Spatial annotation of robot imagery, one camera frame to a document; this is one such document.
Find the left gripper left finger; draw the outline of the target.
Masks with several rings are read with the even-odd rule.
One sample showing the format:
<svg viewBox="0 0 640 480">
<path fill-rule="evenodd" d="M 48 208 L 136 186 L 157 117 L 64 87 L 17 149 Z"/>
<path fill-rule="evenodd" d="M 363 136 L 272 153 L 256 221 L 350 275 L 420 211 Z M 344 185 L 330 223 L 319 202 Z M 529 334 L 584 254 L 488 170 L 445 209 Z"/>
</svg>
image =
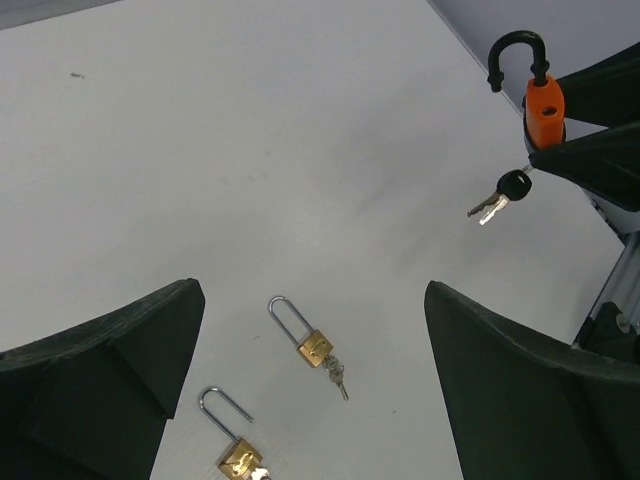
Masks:
<svg viewBox="0 0 640 480">
<path fill-rule="evenodd" d="M 204 309 L 200 283 L 178 280 L 2 352 L 2 478 L 149 478 Z"/>
</svg>

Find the black headed key bunch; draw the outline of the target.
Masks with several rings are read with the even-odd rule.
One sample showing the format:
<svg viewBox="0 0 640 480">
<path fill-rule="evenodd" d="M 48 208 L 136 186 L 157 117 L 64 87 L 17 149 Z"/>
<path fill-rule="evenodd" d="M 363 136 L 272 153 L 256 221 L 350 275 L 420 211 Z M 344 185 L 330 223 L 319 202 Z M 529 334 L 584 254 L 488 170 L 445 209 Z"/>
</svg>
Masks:
<svg viewBox="0 0 640 480">
<path fill-rule="evenodd" d="M 515 169 L 503 174 L 497 181 L 496 189 L 488 198 L 467 212 L 468 217 L 481 213 L 478 221 L 485 225 L 509 203 L 524 199 L 530 192 L 532 181 L 525 169 Z"/>
</svg>

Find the right brass padlock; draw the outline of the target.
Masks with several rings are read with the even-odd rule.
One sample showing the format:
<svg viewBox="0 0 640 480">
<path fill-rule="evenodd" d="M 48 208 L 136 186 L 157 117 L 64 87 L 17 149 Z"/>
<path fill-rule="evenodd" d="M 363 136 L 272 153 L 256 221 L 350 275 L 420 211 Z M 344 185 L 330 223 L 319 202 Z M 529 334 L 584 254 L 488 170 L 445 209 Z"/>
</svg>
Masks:
<svg viewBox="0 0 640 480">
<path fill-rule="evenodd" d="M 297 320 L 304 326 L 307 333 L 306 336 L 302 339 L 298 339 L 290 332 L 275 310 L 275 305 L 277 303 L 284 304 L 297 318 Z M 325 363 L 334 349 L 333 344 L 320 330 L 311 326 L 307 319 L 287 297 L 282 295 L 273 296 L 268 303 L 268 312 L 280 330 L 296 347 L 296 351 L 299 355 L 310 367 L 318 368 L 320 365 Z"/>
</svg>

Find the keys of right padlock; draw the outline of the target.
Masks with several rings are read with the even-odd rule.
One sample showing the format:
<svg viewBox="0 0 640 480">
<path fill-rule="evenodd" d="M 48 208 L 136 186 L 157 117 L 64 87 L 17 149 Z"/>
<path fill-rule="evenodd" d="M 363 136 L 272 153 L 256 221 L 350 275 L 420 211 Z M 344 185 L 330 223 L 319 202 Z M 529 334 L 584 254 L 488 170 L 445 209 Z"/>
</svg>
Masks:
<svg viewBox="0 0 640 480">
<path fill-rule="evenodd" d="M 329 379 L 339 388 L 342 398 L 349 400 L 349 395 L 344 384 L 344 364 L 334 355 L 328 355 L 323 361 L 323 367 L 329 375 Z"/>
</svg>

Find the brass padlock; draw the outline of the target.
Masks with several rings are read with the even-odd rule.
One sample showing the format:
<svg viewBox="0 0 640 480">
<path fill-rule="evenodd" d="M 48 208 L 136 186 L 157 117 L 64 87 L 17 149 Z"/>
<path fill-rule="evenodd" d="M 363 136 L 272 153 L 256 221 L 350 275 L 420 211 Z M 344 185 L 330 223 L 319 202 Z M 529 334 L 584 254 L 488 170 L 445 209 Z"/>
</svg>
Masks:
<svg viewBox="0 0 640 480">
<path fill-rule="evenodd" d="M 253 423 L 254 418 L 219 386 L 206 387 L 198 397 L 198 406 L 200 411 L 232 442 L 231 447 L 221 457 L 221 460 L 218 463 L 219 471 L 224 474 L 227 479 L 249 480 L 251 473 L 256 468 L 267 468 L 262 464 L 263 456 L 246 439 L 236 435 L 217 415 L 214 414 L 211 409 L 207 407 L 207 397 L 211 394 L 216 394 L 221 397 L 249 423 Z"/>
<path fill-rule="evenodd" d="M 297 320 L 304 326 L 307 333 L 306 336 L 302 339 L 298 339 L 290 332 L 275 310 L 275 305 L 277 303 L 284 304 L 297 318 Z M 282 295 L 273 296 L 268 303 L 268 312 L 280 330 L 296 347 L 296 351 L 299 355 L 310 367 L 318 368 L 320 365 L 325 363 L 334 349 L 333 344 L 320 330 L 311 326 L 307 319 L 287 297 Z"/>
</svg>

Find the orange black padlock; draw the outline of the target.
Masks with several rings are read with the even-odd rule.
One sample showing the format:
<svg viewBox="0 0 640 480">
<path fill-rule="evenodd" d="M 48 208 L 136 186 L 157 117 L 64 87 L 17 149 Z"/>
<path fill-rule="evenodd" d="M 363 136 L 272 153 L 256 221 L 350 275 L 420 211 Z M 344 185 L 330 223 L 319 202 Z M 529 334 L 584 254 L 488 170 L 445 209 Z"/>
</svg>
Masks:
<svg viewBox="0 0 640 480">
<path fill-rule="evenodd" d="M 502 52 L 514 44 L 528 45 L 532 50 L 532 78 L 524 96 L 524 134 L 532 151 L 560 145 L 566 138 L 565 97 L 558 81 L 548 74 L 543 39 L 529 30 L 509 32 L 492 45 L 488 53 L 487 81 L 494 93 L 502 90 L 504 72 L 500 67 Z"/>
</svg>

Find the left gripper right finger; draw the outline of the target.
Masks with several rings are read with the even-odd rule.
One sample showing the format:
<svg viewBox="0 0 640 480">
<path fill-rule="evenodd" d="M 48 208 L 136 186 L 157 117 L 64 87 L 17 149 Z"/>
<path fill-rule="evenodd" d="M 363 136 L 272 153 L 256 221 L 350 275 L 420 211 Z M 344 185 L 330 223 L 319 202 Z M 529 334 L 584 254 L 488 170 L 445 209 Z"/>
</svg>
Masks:
<svg viewBox="0 0 640 480">
<path fill-rule="evenodd" d="M 424 311 L 465 478 L 638 477 L 636 331 L 569 345 L 435 281 Z"/>
</svg>

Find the silver keys of left padlock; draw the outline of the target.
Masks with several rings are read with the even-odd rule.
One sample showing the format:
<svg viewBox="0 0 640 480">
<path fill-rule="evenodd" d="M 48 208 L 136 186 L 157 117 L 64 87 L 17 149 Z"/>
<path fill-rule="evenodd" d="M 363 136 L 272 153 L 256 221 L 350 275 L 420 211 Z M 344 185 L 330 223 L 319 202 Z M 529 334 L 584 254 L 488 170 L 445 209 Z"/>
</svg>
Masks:
<svg viewBox="0 0 640 480">
<path fill-rule="evenodd" d="M 251 480 L 271 480 L 271 475 L 267 468 L 258 467 L 251 473 L 250 479 Z"/>
</svg>

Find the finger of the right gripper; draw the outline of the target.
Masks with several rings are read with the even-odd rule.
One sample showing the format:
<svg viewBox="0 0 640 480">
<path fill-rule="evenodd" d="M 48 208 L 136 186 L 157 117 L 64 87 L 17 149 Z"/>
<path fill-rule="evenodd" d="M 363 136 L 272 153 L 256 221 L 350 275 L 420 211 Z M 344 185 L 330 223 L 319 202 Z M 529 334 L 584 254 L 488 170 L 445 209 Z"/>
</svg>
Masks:
<svg viewBox="0 0 640 480">
<path fill-rule="evenodd" d="M 557 80 L 565 117 L 604 127 L 639 120 L 640 44 Z"/>
<path fill-rule="evenodd" d="M 606 129 L 529 154 L 530 164 L 619 208 L 639 210 L 639 124 Z"/>
</svg>

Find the left brass padlock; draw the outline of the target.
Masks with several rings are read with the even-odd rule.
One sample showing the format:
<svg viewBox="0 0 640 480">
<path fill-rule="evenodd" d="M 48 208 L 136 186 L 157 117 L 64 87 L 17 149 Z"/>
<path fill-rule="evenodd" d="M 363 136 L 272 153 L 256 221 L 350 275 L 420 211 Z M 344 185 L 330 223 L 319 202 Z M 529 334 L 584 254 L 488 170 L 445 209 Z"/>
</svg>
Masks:
<svg viewBox="0 0 640 480">
<path fill-rule="evenodd" d="M 249 480 L 251 473 L 256 468 L 267 468 L 262 464 L 263 456 L 246 439 L 236 435 L 217 415 L 214 414 L 211 409 L 207 407 L 207 397 L 211 394 L 216 394 L 221 397 L 249 423 L 253 423 L 254 418 L 219 386 L 206 387 L 198 397 L 198 406 L 200 411 L 232 442 L 231 447 L 221 457 L 221 460 L 218 463 L 219 471 L 224 474 L 227 479 Z"/>
</svg>

